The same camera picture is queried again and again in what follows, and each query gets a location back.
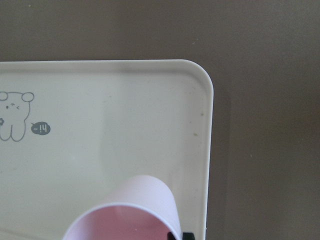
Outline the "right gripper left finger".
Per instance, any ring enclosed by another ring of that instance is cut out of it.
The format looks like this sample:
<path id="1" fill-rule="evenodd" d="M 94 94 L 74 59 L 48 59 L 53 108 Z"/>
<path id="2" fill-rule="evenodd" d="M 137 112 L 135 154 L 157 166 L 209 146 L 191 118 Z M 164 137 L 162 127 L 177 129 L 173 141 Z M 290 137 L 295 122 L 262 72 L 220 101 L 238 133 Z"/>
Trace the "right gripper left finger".
<path id="1" fill-rule="evenodd" d="M 175 236 L 173 235 L 172 232 L 167 233 L 167 240 L 176 240 Z"/>

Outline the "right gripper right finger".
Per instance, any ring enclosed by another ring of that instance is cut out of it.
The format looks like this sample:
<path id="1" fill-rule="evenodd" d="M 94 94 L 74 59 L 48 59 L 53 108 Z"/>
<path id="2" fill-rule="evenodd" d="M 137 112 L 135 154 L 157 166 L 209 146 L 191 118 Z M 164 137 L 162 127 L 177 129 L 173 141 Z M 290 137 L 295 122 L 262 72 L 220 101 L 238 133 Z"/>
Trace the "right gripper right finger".
<path id="1" fill-rule="evenodd" d="M 193 232 L 183 232 L 182 240 L 195 240 L 195 235 Z"/>

